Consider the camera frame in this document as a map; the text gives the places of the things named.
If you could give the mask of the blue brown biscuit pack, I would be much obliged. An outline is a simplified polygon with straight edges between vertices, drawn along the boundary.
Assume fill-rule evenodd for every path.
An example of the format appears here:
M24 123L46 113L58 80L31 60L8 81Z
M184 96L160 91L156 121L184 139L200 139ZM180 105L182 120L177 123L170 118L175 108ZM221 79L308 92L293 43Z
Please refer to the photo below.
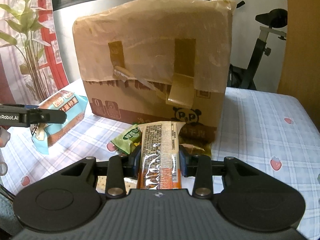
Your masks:
M44 118L30 126L36 149L48 154L48 149L66 135L85 116L88 99L68 90L61 90L37 108Z

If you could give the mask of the green snack packet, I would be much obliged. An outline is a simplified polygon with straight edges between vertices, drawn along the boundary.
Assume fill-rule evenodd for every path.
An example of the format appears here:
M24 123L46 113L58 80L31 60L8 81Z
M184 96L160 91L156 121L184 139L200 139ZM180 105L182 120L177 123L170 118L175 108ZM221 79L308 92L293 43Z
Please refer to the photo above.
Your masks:
M142 140L142 132L137 124L132 125L123 133L111 140L111 142L121 152L131 154L135 148L140 145Z

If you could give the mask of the orange long snack bar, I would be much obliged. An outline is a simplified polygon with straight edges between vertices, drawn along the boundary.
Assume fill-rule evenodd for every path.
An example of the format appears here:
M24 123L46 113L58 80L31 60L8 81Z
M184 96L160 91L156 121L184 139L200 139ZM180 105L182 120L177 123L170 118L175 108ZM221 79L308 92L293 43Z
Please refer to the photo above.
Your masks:
M142 147L138 189L181 189L179 133L185 125L180 121L158 121L138 125Z

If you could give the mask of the gold foil snack packet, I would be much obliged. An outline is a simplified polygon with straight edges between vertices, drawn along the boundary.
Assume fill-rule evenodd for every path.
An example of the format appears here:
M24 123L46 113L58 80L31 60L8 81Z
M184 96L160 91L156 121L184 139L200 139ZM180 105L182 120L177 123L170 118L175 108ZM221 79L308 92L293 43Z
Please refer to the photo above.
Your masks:
M193 145L193 144L183 143L181 144L181 146L183 146L190 155L199 156L199 155L205 155L206 153L204 148Z

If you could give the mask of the clear cracker packet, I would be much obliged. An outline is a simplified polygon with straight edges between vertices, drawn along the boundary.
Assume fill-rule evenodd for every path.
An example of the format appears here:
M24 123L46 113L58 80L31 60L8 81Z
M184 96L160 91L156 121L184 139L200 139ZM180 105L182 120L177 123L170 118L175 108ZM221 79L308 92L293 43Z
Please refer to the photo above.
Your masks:
M119 185L118 183L119 179L116 180L110 180L107 178L107 176L98 176L98 180L97 180L97 185L96 185L96 191L99 193L105 193L105 190L107 188L107 184L111 185L111 186L117 186ZM121 185L124 184L125 186L125 190L126 190L126 194L129 194L129 191L131 189L136 189L137 188L137 180L133 179L133 178L124 178L123 182L121 183Z

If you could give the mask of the green bamboo plant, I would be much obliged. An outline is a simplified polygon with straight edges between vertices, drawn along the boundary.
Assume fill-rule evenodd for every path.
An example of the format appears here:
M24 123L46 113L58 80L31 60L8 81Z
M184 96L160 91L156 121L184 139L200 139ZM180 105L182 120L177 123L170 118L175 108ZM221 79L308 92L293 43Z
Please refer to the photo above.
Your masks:
M49 97L49 82L46 74L41 70L40 62L44 49L49 46L39 37L40 29L44 28L39 22L39 13L31 7L32 0L23 0L24 9L17 11L7 4L1 4L1 9L14 16L14 20L6 20L8 26L19 33L20 41L13 36L3 33L1 40L14 46L22 55L21 71L26 71L33 82L33 90L37 100L43 101Z

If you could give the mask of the plaid strawberry tablecloth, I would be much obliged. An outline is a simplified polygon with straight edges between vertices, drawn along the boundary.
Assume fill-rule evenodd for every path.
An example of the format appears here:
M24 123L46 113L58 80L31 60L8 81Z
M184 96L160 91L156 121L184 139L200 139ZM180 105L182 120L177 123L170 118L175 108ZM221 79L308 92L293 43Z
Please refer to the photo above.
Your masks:
M44 155L33 145L29 129L12 127L1 149L1 162L8 170L2 183L17 193L83 157L107 160L115 153L111 139L127 128L87 108L84 119ZM227 89L211 150L214 160L236 157L297 189L306 202L299 231L308 239L319 239L319 131L296 98Z

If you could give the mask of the black exercise bike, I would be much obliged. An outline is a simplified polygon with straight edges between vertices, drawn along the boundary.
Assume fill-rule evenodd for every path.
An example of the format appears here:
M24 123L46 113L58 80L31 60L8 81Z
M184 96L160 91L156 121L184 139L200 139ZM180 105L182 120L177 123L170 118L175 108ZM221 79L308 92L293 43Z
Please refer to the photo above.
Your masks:
M269 56L271 48L267 47L267 38L270 34L277 35L280 40L285 41L287 33L281 28L287 26L287 10L273 9L267 13L257 14L255 21L260 23L260 33L253 47L252 55L247 68L240 68L232 64L229 65L227 87L256 90L254 77L260 65L263 55Z

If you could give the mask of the brown cardboard box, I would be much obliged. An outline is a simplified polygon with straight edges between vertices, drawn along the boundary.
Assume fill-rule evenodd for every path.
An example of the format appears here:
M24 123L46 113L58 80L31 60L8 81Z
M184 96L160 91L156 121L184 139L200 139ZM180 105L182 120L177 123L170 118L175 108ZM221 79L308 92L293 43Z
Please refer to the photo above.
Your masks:
M80 76L96 115L128 124L181 121L213 142L232 47L233 0L134 0L77 18Z

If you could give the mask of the wooden door panel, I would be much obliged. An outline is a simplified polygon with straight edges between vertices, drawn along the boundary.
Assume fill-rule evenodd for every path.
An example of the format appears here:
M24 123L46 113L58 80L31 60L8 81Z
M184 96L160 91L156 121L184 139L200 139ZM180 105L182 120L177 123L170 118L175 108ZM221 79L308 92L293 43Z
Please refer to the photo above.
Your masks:
M277 92L299 100L319 128L319 0L287 0L285 57Z

